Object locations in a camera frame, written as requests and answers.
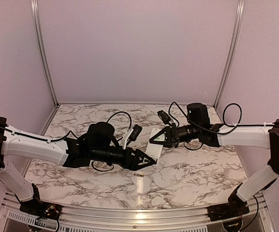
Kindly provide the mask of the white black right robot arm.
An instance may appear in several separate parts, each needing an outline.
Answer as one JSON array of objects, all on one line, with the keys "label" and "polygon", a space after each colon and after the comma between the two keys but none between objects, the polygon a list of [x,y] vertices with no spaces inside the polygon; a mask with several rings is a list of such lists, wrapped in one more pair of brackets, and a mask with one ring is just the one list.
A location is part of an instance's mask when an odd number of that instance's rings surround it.
[{"label": "white black right robot arm", "polygon": [[158,111],[158,116],[167,126],[149,139],[151,144],[173,148],[197,139],[209,147],[233,145],[270,150],[267,165],[240,184],[229,196],[224,206],[226,215],[235,216],[242,210],[244,203],[279,178],[279,119],[269,124],[211,124],[207,106],[202,103],[187,105],[187,113],[184,114],[188,122],[186,126],[177,127],[171,123],[169,114],[163,110]]}]

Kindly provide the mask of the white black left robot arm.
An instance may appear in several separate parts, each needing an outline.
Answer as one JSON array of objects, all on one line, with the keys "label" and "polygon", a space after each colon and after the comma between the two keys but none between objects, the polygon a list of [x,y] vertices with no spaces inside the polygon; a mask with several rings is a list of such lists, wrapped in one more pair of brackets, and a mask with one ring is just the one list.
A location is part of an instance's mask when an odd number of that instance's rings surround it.
[{"label": "white black left robot arm", "polygon": [[11,164],[7,156],[21,156],[49,161],[67,168],[87,167],[91,161],[116,164],[130,171],[152,166],[156,161],[139,149],[119,144],[115,129],[108,122],[91,124],[77,139],[67,135],[50,138],[27,133],[0,117],[0,181],[35,215],[42,215],[45,203],[37,189]]}]

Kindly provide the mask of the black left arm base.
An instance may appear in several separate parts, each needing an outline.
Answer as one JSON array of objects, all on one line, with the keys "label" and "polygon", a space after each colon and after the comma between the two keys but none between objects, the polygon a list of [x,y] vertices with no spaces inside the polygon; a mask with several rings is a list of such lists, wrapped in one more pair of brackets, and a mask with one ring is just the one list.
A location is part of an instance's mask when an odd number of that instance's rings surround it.
[{"label": "black left arm base", "polygon": [[33,196],[29,201],[20,201],[20,211],[37,216],[59,220],[62,206],[56,203],[45,202],[40,199],[38,188],[32,184]]}]

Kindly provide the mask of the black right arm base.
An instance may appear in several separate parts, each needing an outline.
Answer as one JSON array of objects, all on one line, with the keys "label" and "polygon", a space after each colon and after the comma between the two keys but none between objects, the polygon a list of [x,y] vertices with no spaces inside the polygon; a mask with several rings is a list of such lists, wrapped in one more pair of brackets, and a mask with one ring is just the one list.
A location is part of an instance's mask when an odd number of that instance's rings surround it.
[{"label": "black right arm base", "polygon": [[216,204],[207,208],[208,217],[211,221],[240,217],[250,212],[247,202],[237,196],[237,190],[240,186],[231,193],[227,203]]}]

